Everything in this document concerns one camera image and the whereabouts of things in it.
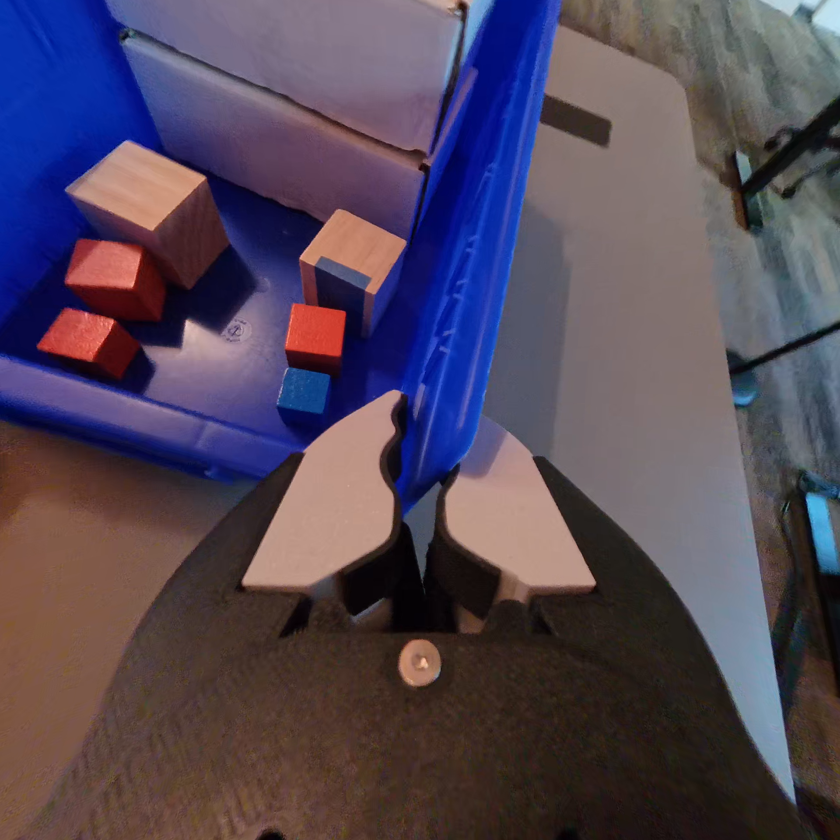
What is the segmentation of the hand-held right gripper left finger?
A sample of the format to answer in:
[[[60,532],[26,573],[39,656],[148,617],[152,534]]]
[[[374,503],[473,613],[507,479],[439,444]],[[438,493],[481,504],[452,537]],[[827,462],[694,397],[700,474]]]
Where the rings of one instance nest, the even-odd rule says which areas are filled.
[[[402,519],[387,467],[403,394],[389,391],[304,451],[241,581],[254,592],[333,594],[340,575],[396,537]]]

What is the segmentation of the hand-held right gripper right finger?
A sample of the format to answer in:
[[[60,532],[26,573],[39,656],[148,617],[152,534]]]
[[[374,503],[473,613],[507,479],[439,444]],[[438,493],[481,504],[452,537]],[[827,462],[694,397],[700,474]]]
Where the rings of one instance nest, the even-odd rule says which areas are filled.
[[[483,417],[437,497],[434,594],[453,623],[539,596],[588,595],[595,577],[528,448]]]

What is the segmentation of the red cube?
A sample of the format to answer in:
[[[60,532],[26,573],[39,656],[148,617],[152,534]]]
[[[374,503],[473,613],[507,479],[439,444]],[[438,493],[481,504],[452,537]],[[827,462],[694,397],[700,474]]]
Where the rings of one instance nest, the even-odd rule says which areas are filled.
[[[343,310],[292,304],[285,342],[288,365],[339,377],[346,322]]]
[[[58,313],[38,341],[37,351],[116,382],[142,353],[140,343],[117,320],[76,308]]]
[[[79,239],[70,256],[65,286],[103,316],[131,322],[162,320],[165,281],[141,245]]]

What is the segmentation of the blue plastic bin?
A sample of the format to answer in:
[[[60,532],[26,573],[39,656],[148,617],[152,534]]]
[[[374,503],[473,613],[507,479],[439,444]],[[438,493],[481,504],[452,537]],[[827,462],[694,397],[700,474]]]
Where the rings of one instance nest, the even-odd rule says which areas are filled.
[[[346,345],[334,423],[383,393],[413,416],[397,488],[411,507],[476,435],[497,342],[561,2],[496,2],[478,78],[407,249],[395,299]],[[122,140],[161,143],[104,2],[2,2],[2,419],[212,479],[263,479],[314,433],[277,398],[298,258],[318,223],[211,176],[231,246],[171,295],[121,382],[36,349],[72,304],[65,187]]]

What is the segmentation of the white cardboard mailer box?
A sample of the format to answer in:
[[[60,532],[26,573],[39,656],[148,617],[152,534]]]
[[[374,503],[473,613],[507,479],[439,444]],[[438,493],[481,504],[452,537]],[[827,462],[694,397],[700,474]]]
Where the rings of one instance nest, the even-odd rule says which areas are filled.
[[[120,36],[169,156],[322,222],[341,209],[413,236],[437,186],[422,154],[345,129],[138,31]]]
[[[405,151],[433,150],[492,2],[108,1],[189,57]]]

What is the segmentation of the grey desk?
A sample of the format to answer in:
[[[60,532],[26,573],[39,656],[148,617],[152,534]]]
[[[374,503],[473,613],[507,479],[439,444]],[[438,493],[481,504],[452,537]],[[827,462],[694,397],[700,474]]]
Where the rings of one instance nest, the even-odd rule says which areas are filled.
[[[537,129],[484,413],[656,562],[792,795],[686,94],[566,27],[549,67],[548,93],[612,138]],[[2,423],[3,838],[48,799],[166,579],[250,485]]]

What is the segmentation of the small blue cube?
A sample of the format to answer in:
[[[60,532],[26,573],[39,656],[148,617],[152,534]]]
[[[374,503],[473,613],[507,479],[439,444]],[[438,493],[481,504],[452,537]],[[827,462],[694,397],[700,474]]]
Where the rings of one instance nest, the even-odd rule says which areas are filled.
[[[280,419],[288,427],[324,427],[331,388],[329,374],[287,367],[276,401]]]

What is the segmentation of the wooden cube with blue face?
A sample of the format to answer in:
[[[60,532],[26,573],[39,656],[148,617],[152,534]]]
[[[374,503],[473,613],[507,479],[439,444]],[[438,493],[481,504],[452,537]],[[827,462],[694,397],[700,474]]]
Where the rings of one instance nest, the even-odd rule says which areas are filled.
[[[399,284],[407,242],[335,210],[299,258],[304,303],[341,310],[348,333],[369,339]]]

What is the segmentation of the large plain wooden cube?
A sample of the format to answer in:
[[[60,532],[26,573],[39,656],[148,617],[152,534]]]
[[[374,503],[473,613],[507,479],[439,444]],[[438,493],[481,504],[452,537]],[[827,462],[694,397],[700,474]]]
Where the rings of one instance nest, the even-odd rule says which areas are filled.
[[[141,245],[163,278],[191,290],[229,246],[205,175],[130,140],[66,187],[102,238]]]

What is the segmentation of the black metal desk frame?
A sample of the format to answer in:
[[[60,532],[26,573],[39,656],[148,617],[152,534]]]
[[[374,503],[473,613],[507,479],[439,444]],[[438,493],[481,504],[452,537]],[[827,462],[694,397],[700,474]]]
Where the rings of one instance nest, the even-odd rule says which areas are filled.
[[[813,166],[787,185],[781,192],[784,200],[791,199],[815,175],[838,173],[838,124],[839,97],[835,97],[806,126],[783,127],[771,135],[763,145],[770,156],[761,164],[753,165],[749,156],[740,150],[730,155],[736,215],[745,230],[755,233],[763,228],[760,194],[803,156],[833,153],[831,160]]]

